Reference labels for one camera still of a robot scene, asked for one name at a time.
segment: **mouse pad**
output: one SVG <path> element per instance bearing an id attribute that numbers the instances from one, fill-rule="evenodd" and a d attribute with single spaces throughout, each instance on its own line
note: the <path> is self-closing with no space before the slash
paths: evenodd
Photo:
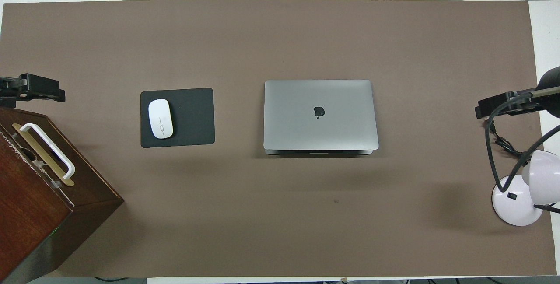
<path id="1" fill-rule="evenodd" d="M 148 105 L 169 102 L 173 135 L 158 139 L 152 133 Z M 211 88 L 144 91 L 140 93 L 140 144 L 144 148 L 212 144 L 215 140 L 214 92 Z"/>

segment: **silver laptop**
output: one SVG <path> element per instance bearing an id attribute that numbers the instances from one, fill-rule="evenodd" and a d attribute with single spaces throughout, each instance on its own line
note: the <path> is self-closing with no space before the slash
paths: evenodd
<path id="1" fill-rule="evenodd" d="M 369 80 L 264 83 L 267 154 L 371 154 L 378 148 Z"/>

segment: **computer mouse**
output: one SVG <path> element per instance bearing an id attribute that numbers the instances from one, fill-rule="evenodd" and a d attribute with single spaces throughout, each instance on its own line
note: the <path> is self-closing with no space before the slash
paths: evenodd
<path id="1" fill-rule="evenodd" d="M 148 117 L 152 133 L 158 139 L 168 138 L 173 135 L 173 121 L 169 109 L 169 102 L 165 99 L 156 99 L 148 105 Z"/>

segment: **brown desk mat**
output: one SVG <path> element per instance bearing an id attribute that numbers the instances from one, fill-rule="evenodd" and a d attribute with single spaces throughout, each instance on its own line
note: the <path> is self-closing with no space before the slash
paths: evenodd
<path id="1" fill-rule="evenodd" d="M 67 276 L 556 274 L 550 215 L 514 228 L 476 101 L 534 87 L 526 2 L 6 4 L 3 75 L 60 80 L 47 114 L 126 200 Z M 370 79 L 380 150 L 263 152 L 266 79 Z M 140 92 L 214 90 L 216 143 L 140 147 Z M 500 117 L 524 150 L 538 114 Z M 514 160 L 496 151 L 500 174 Z"/>

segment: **white handle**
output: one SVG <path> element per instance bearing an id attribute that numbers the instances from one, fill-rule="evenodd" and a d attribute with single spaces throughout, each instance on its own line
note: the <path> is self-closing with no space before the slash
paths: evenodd
<path id="1" fill-rule="evenodd" d="M 60 160 L 62 160 L 62 162 L 68 167 L 68 171 L 66 172 L 66 174 L 63 176 L 64 179 L 68 179 L 70 178 L 73 174 L 74 171 L 76 171 L 76 168 L 74 167 L 74 164 L 72 164 L 72 162 L 68 159 L 68 157 L 66 157 L 66 155 L 60 150 L 60 148 L 58 148 L 58 146 L 56 146 L 56 144 L 54 144 L 54 142 L 50 139 L 50 137 L 40 128 L 40 126 L 34 124 L 34 123 L 26 123 L 24 124 L 24 126 L 22 126 L 20 128 L 20 131 L 22 132 L 27 132 L 29 128 L 33 128 L 37 134 L 42 138 L 42 140 L 45 141 L 45 143 L 52 149 L 52 151 L 58 156 L 58 158 L 60 158 Z"/>

